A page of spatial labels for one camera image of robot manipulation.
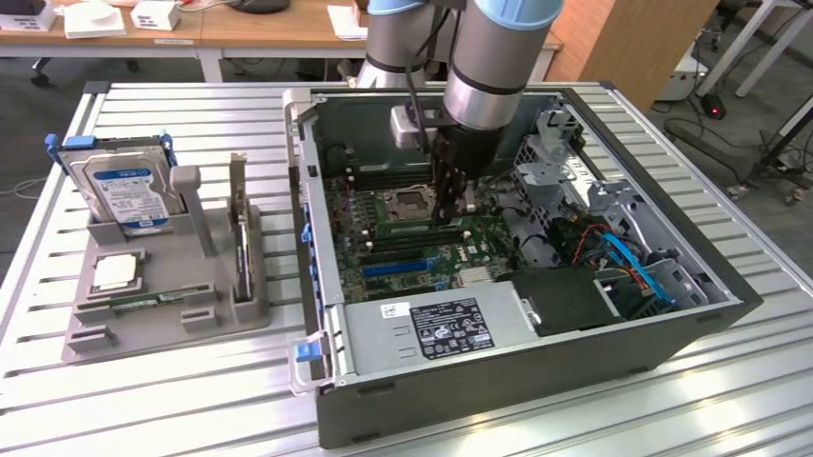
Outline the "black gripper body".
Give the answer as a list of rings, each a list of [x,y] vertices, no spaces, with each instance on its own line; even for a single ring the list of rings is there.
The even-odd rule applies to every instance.
[[[479,130],[463,125],[442,127],[432,143],[432,168],[436,177],[447,171],[478,179],[494,161],[503,129]]]

